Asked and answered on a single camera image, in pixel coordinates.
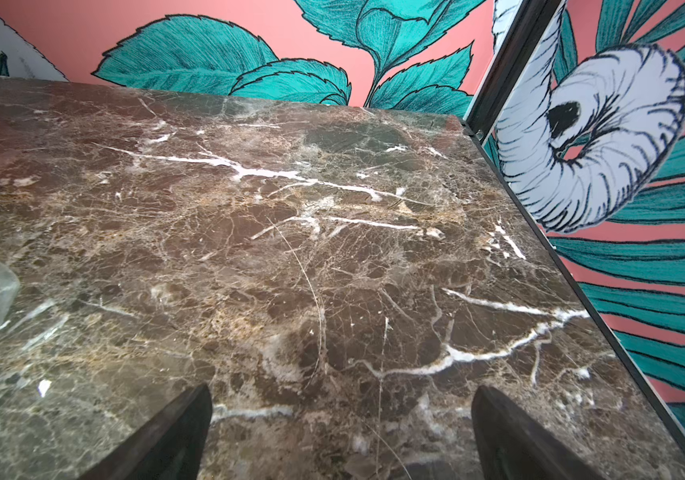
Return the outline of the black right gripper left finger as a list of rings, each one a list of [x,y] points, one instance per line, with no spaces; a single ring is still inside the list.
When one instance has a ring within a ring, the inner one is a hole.
[[[211,421],[210,389],[190,388],[80,478],[196,479]]]

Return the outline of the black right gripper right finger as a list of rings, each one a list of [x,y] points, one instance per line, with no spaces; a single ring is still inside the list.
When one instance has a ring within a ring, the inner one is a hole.
[[[501,390],[479,387],[472,402],[486,479],[600,479],[602,475]]]

